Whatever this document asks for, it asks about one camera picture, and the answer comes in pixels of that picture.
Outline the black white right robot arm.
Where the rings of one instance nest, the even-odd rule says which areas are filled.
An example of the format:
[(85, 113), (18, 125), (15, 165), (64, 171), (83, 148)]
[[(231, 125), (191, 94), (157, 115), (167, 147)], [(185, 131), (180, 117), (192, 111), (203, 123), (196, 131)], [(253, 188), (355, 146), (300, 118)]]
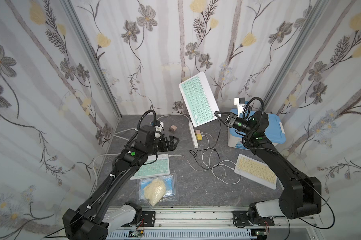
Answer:
[(321, 182), (308, 177), (280, 154), (265, 134), (269, 126), (268, 115), (255, 112), (248, 119), (232, 112), (215, 112), (214, 115), (227, 127), (243, 133), (242, 143), (260, 158), (277, 176), (283, 192), (277, 200), (253, 203), (248, 210), (252, 224), (260, 224), (268, 217), (286, 217), (289, 220), (319, 214), (322, 210)]

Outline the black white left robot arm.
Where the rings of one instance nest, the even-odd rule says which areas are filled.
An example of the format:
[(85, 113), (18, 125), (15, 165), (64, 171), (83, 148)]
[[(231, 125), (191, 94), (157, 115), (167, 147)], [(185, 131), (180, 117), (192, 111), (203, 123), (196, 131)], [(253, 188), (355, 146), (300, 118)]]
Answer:
[(164, 137), (152, 126), (136, 129), (112, 164), (108, 177), (93, 194), (76, 210), (68, 209), (62, 217), (65, 236), (69, 240), (104, 240), (110, 231), (127, 224), (137, 224), (141, 219), (141, 207), (127, 202), (106, 217), (111, 200), (127, 181), (147, 162), (148, 157), (159, 152), (174, 151), (179, 143), (175, 136)]

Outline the white power strip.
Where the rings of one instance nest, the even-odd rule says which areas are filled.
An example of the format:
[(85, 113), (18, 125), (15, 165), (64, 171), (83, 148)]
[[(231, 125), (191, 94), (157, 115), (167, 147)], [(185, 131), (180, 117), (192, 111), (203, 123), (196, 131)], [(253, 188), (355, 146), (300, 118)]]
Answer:
[(194, 149), (197, 149), (199, 147), (198, 145), (198, 140), (194, 131), (194, 126), (192, 122), (189, 122), (189, 130), (190, 130), (190, 134), (191, 134), (191, 138), (192, 138), (192, 143), (194, 146)]

